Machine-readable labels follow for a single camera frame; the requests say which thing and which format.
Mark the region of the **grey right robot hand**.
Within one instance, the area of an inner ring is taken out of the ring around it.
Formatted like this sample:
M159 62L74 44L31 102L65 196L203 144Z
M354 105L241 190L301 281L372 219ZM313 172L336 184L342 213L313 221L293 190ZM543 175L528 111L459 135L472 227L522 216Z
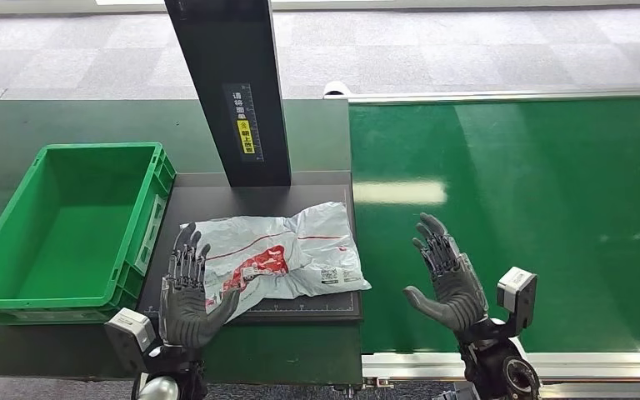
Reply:
M418 288L402 290L408 302L419 312L455 333L468 330L488 317L488 302L468 255L461 252L448 230L432 214L422 212L416 224L421 238L413 238L427 267L434 299Z

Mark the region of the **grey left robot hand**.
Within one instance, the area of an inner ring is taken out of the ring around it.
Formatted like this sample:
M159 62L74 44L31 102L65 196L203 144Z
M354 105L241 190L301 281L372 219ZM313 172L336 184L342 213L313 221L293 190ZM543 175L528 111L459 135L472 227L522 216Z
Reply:
M204 275L211 245L202 243L196 224L185 225L176 237L162 278L159 335L168 346L205 347L237 309L241 289L233 287L207 311Z

